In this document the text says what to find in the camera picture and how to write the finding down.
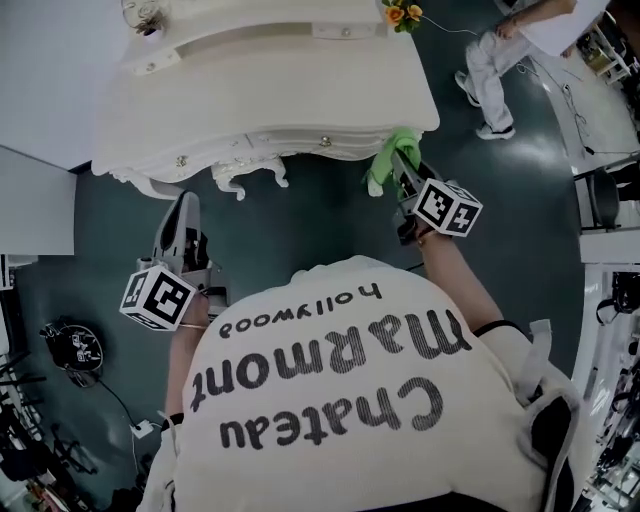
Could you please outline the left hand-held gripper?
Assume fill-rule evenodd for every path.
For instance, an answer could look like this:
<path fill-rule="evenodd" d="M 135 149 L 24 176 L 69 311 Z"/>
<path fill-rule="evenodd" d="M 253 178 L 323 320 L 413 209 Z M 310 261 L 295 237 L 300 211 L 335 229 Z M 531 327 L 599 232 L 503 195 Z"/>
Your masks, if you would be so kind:
<path fill-rule="evenodd" d="M 229 306 L 221 268 L 210 260 L 200 229 L 199 198 L 183 192 L 162 219 L 152 255 L 138 260 L 119 312 L 151 330 L 175 331 L 198 294 L 208 299 L 211 320 Z"/>

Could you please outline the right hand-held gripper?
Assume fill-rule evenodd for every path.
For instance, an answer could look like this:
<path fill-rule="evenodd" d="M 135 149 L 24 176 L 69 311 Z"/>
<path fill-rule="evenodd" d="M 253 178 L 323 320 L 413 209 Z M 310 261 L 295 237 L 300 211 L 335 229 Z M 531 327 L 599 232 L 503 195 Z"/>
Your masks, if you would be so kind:
<path fill-rule="evenodd" d="M 467 237 L 483 205 L 466 189 L 445 179 L 420 158 L 412 160 L 394 150 L 392 177 L 398 209 L 394 214 L 396 233 L 403 246 L 415 240 L 418 221 L 450 237 Z"/>

